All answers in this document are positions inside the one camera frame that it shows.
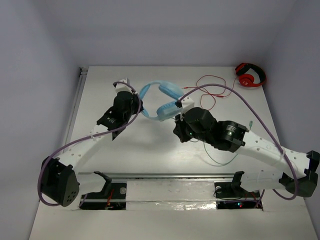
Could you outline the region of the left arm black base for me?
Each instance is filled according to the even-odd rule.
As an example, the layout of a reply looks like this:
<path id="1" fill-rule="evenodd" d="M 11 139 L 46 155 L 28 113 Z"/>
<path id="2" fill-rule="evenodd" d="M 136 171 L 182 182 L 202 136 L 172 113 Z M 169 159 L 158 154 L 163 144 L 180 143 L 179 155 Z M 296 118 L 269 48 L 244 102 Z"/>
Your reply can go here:
<path id="1" fill-rule="evenodd" d="M 116 181 L 105 173 L 95 171 L 94 176 L 103 179 L 103 186 L 96 191 L 86 192 L 80 197 L 81 210 L 126 210 L 127 182 Z"/>

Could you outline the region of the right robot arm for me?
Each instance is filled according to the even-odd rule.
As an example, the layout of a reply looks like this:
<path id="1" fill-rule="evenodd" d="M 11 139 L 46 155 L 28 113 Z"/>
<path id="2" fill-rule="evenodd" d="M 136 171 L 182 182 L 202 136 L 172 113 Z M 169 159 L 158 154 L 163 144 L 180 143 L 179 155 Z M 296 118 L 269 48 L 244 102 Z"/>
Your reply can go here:
<path id="1" fill-rule="evenodd" d="M 318 185 L 318 152 L 301 153 L 277 146 L 237 122 L 217 121 L 200 107 L 174 119 L 173 133 L 182 143 L 196 139 L 219 151 L 250 157 L 276 168 L 275 172 L 261 170 L 253 174 L 237 171 L 227 187 L 235 196 L 262 189 L 286 190 L 303 198 L 313 195 Z"/>

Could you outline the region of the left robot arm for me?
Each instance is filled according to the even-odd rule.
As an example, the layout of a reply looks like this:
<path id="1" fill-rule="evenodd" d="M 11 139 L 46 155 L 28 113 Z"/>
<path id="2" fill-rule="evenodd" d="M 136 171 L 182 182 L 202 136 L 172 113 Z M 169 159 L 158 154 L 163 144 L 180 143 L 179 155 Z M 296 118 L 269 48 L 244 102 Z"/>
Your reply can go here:
<path id="1" fill-rule="evenodd" d="M 143 101 L 132 90 L 119 91 L 113 105 L 97 120 L 88 136 L 72 141 L 48 156 L 37 183 L 40 201 L 50 207 L 80 205 L 88 197 L 109 196 L 112 179 L 101 171 L 79 177 L 81 168 L 106 143 L 116 139 L 143 110 Z"/>

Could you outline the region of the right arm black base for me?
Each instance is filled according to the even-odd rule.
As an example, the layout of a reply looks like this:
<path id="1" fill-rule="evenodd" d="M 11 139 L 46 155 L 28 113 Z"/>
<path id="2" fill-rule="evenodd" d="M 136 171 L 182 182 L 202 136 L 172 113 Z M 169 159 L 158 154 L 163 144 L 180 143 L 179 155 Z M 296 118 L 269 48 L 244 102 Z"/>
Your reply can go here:
<path id="1" fill-rule="evenodd" d="M 244 171 L 237 171 L 231 181 L 216 182 L 213 196 L 218 210 L 258 209 L 263 210 L 259 191 L 247 191 L 241 187 Z"/>

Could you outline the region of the light blue headphones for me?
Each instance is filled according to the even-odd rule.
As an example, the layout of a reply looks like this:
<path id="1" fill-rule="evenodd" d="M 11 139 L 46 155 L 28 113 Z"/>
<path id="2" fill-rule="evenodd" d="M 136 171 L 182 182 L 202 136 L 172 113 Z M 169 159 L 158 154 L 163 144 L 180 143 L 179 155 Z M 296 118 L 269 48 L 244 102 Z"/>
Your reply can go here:
<path id="1" fill-rule="evenodd" d="M 163 80 L 155 80 L 147 83 L 139 92 L 139 97 L 141 100 L 144 99 L 148 90 L 151 86 L 157 86 L 158 90 L 167 97 L 166 101 L 164 97 L 152 99 L 152 103 L 159 104 L 157 107 L 155 114 L 150 114 L 146 108 L 143 106 L 142 114 L 148 118 L 149 120 L 153 121 L 165 121 L 174 116 L 178 115 L 181 111 L 181 108 L 176 105 L 176 102 L 179 100 L 180 97 L 184 95 L 182 89 L 176 85 L 175 83 Z"/>

